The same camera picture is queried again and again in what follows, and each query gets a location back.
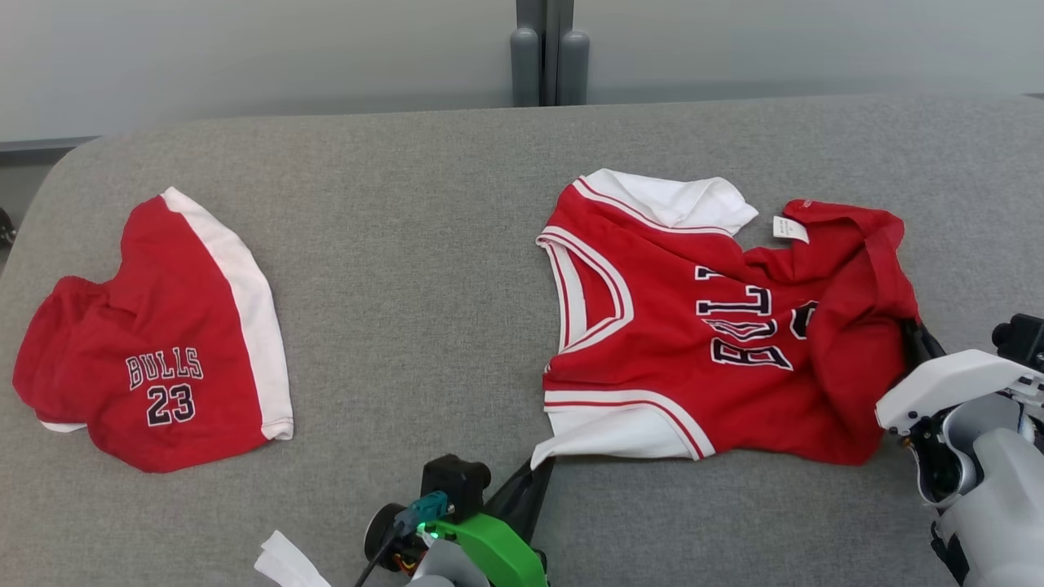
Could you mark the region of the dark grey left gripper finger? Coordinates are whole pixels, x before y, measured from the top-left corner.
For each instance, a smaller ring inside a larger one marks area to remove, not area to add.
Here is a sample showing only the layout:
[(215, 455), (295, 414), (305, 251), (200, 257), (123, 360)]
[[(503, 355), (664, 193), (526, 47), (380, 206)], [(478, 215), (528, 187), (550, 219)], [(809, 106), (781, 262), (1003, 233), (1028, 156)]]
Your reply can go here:
[(555, 463), (546, 457), (533, 468), (526, 461), (511, 476), (511, 530), (525, 543), (532, 542)]
[(546, 495), (546, 467), (522, 465), (488, 500), (488, 514), (507, 524), (536, 524)]

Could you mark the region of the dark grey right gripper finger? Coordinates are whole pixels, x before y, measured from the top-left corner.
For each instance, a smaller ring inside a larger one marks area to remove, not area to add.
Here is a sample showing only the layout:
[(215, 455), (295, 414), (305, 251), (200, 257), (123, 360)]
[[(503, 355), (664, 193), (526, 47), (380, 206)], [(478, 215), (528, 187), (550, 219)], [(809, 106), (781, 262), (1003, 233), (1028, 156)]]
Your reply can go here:
[(916, 363), (926, 363), (932, 358), (938, 358), (946, 355), (946, 351), (940, 345), (935, 335), (933, 335), (928, 327), (924, 323), (916, 323)]
[(926, 342), (927, 331), (917, 320), (902, 320), (901, 338), (904, 349), (905, 371), (911, 372), (920, 363), (930, 360), (930, 349)]

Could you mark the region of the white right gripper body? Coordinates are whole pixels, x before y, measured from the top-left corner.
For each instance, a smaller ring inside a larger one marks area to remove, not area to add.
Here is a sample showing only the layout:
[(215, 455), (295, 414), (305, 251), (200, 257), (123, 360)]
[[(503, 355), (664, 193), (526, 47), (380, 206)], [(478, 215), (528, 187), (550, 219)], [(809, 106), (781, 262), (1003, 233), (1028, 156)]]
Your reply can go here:
[(970, 349), (920, 363), (877, 402), (881, 430), (907, 437), (921, 417), (955, 408), (991, 394), (1044, 413), (1044, 373)]

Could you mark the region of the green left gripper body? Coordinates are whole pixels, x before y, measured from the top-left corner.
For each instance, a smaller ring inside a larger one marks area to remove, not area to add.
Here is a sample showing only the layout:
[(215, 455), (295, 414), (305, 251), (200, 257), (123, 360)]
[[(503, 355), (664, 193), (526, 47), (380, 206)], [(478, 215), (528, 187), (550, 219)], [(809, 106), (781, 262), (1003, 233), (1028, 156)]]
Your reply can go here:
[(469, 587), (549, 587), (540, 554), (502, 520), (477, 514), (462, 523), (420, 527), (427, 554), (420, 572), (443, 572)]

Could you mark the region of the red Bulls jersey top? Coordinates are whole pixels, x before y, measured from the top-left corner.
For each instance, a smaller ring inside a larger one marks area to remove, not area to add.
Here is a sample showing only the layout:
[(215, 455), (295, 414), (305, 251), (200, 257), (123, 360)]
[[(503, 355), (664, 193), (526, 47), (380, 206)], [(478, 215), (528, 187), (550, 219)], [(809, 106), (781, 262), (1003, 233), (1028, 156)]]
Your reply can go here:
[(557, 291), (543, 372), (551, 457), (772, 451), (843, 466), (876, 453), (876, 403), (918, 324), (885, 210), (793, 199), (787, 248), (743, 249), (757, 210), (726, 179), (597, 170), (537, 235)]

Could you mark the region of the red shorts with white stripe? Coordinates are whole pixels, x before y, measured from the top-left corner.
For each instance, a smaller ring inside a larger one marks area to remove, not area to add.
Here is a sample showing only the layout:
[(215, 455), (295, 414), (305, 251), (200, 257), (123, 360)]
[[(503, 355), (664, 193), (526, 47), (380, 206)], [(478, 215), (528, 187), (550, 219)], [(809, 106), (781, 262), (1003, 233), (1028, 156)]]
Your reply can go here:
[(245, 242), (176, 188), (137, 205), (105, 282), (63, 277), (11, 386), (38, 422), (169, 473), (294, 438), (271, 285)]

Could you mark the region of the white crumpled cloth piece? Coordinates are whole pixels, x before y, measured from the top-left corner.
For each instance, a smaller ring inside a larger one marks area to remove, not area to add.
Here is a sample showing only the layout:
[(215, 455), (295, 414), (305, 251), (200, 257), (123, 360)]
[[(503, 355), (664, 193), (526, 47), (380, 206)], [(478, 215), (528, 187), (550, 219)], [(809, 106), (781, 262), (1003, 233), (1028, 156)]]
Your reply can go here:
[(332, 587), (316, 566), (282, 532), (274, 531), (261, 545), (254, 569), (280, 587)]

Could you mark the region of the grey fabric sofa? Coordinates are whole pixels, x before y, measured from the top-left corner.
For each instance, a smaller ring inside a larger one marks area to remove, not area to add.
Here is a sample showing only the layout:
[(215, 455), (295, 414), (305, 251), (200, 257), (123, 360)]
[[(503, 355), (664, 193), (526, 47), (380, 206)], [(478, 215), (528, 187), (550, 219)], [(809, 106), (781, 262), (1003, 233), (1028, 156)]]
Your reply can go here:
[[(382, 504), (453, 452), (503, 482), (551, 435), (540, 375), (557, 301), (536, 236), (608, 168), (734, 183), (772, 216), (813, 198), (889, 210), (944, 348), (1044, 316), (1044, 100), (868, 95), (254, 117), (97, 139), (42, 181), (0, 272), (0, 587), (264, 586), (280, 530), (329, 583), (365, 568)], [(41, 427), (11, 389), (38, 305), (105, 281), (130, 211), (168, 187), (250, 246), (272, 286), (296, 431), (145, 474)]]

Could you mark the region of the grey rounded post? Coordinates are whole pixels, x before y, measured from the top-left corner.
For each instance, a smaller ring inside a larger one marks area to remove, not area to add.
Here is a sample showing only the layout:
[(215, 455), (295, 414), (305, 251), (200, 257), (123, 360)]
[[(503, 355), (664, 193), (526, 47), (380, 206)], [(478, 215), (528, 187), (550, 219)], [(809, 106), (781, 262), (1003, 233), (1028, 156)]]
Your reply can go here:
[(512, 31), (511, 40), (512, 107), (532, 108), (541, 101), (542, 40), (529, 27)]
[(578, 30), (570, 30), (560, 38), (557, 105), (588, 104), (590, 47), (590, 38)]

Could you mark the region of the grey vertical door frame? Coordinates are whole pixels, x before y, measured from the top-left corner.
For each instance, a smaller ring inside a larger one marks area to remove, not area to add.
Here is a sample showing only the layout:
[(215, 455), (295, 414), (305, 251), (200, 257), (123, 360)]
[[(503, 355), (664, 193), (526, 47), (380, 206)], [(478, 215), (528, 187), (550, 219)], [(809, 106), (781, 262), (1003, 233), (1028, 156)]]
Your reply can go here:
[(557, 105), (557, 60), (560, 39), (572, 29), (574, 0), (512, 0), (515, 29), (529, 27), (542, 40), (541, 101), (538, 107)]

